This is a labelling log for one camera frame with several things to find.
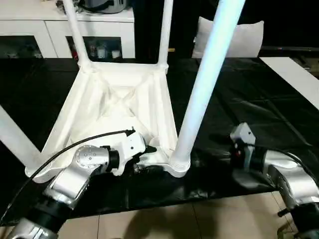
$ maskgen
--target glass cabinet door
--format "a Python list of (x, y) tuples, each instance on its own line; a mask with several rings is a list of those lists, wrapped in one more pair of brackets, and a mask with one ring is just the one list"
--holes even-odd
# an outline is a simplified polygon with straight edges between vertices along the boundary
[(34, 36), (0, 36), (0, 58), (42, 58)]
[[(67, 36), (66, 38), (72, 57), (77, 60), (77, 52), (73, 39), (71, 36)], [(122, 59), (120, 37), (84, 36), (83, 39), (90, 60), (113, 62)]]

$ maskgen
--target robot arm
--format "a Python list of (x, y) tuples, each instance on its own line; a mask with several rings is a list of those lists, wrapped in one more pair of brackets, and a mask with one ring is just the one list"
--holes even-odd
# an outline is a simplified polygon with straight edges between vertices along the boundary
[(233, 141), (231, 164), (246, 171), (260, 172), (281, 194), (299, 230), (299, 238), (319, 238), (319, 189), (302, 166), (302, 161), (290, 153), (252, 146), (255, 136), (246, 123), (230, 134)]
[(55, 239), (86, 191), (94, 174), (111, 171), (121, 175), (126, 163), (147, 151), (143, 137), (129, 135), (115, 145), (77, 149), (71, 164), (63, 169), (44, 190), (37, 205), (8, 235), (8, 239)]

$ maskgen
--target white pillow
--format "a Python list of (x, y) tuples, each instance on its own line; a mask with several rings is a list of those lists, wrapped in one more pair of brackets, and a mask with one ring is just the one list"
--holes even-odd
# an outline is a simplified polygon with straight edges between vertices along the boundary
[[(199, 17), (193, 58), (202, 58), (213, 22)], [(226, 57), (257, 57), (263, 42), (264, 22), (237, 25)]]

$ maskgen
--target black tablecloth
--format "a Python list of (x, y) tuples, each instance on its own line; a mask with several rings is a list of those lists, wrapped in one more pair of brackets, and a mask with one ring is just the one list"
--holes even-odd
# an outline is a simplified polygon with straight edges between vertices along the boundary
[[(178, 60), (169, 67), (167, 82), (177, 132), (197, 69), (193, 59)], [(77, 71), (72, 59), (0, 61), (0, 104), (39, 149), (45, 144)], [(258, 144), (289, 150), (319, 178), (318, 120), (318, 110), (261, 60), (226, 59), (188, 173), (183, 178), (155, 169), (136, 174), (128, 166), (121, 177), (95, 176), (73, 216), (272, 191), (260, 175), (229, 166), (226, 136), (240, 122), (249, 124)], [(0, 154), (2, 214), (26, 176), (23, 165), (3, 144)], [(3, 224), (15, 224), (25, 215), (44, 187), (29, 185)]]

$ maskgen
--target tiled floor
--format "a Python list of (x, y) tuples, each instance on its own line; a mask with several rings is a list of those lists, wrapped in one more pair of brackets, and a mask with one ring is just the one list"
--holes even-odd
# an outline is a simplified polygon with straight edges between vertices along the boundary
[[(68, 220), (59, 239), (284, 239), (297, 231), (278, 192)], [(11, 228), (0, 231), (0, 239)]]

